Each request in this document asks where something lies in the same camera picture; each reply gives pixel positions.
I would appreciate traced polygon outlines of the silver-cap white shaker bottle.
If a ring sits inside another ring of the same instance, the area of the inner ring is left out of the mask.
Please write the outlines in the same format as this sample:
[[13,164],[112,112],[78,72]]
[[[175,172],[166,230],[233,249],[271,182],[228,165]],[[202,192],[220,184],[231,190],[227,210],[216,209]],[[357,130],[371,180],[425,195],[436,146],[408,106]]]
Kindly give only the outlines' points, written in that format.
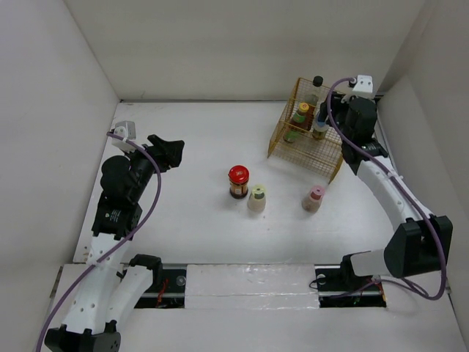
[[313,119],[311,127],[311,135],[317,140],[322,140],[325,138],[326,133],[328,132],[329,126],[325,121],[320,121],[320,113],[316,113]]

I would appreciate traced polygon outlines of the black-cap clear glass bottle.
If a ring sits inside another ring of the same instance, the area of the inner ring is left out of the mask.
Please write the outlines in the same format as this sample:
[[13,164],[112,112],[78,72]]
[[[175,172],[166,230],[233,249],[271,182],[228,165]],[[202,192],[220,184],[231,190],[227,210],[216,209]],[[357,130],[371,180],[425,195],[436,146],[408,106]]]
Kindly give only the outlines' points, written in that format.
[[305,95],[305,102],[309,104],[311,108],[315,108],[320,99],[322,83],[323,83],[323,77],[315,76],[313,78],[312,86],[310,90]]

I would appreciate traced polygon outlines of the yellow-cap sauce bottle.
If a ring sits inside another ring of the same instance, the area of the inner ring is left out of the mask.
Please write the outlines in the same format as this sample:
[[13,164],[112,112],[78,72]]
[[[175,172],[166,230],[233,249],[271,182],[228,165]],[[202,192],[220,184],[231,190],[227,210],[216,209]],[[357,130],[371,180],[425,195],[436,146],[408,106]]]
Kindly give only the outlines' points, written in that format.
[[305,102],[299,103],[298,109],[287,123],[287,129],[283,135],[283,139],[287,143],[293,143],[301,134],[305,127],[309,105]]

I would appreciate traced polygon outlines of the red-lid dark sauce jar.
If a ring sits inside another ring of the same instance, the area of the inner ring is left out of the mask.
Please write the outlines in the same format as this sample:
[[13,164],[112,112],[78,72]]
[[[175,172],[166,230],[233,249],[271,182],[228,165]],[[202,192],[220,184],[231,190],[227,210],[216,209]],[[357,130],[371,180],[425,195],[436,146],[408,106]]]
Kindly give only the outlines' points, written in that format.
[[228,172],[229,193],[235,199],[248,194],[249,170],[243,165],[235,165]]

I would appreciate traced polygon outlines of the pink-cap spice shaker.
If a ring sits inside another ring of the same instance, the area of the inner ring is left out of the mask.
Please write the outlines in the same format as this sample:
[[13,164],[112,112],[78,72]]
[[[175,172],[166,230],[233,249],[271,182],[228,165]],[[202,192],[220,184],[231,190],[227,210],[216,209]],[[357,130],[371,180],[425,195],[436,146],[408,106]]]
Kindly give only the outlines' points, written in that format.
[[309,193],[302,199],[302,208],[309,213],[316,213],[322,204],[324,195],[325,189],[322,186],[313,186]]

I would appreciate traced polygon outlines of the green-cap spice shaker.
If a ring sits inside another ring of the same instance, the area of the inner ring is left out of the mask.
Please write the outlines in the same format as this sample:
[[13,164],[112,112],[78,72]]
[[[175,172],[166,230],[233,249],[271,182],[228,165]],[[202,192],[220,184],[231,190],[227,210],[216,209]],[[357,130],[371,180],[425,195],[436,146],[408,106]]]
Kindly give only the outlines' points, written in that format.
[[248,198],[248,209],[261,213],[266,206],[266,188],[261,184],[256,184],[252,187],[251,193]]

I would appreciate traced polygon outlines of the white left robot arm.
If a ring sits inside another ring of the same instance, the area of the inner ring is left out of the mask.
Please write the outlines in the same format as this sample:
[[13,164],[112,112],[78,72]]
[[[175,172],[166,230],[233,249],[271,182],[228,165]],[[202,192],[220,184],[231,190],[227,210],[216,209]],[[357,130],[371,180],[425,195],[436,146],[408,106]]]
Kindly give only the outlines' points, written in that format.
[[177,168],[184,141],[148,136],[148,145],[111,131],[121,155],[101,166],[100,186],[86,269],[69,286],[44,322],[36,349],[50,351],[118,351],[120,328],[146,290],[163,284],[159,257],[137,254],[126,270],[119,268],[133,237],[158,203],[158,189],[147,213],[139,200],[152,177]]

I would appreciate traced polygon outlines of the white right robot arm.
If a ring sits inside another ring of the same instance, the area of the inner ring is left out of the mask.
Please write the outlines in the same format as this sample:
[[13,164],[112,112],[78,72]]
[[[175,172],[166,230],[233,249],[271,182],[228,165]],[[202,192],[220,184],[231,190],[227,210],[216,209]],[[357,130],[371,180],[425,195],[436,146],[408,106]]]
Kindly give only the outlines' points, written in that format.
[[389,276],[394,283],[430,298],[409,277],[438,271],[440,288],[433,299],[440,298],[446,286],[453,224],[447,216],[436,216],[424,207],[393,168],[386,149],[374,137],[376,103],[358,97],[345,100],[333,93],[321,104],[318,119],[340,136],[344,161],[373,193],[394,231],[383,249],[343,256],[329,280],[347,292],[366,289]]

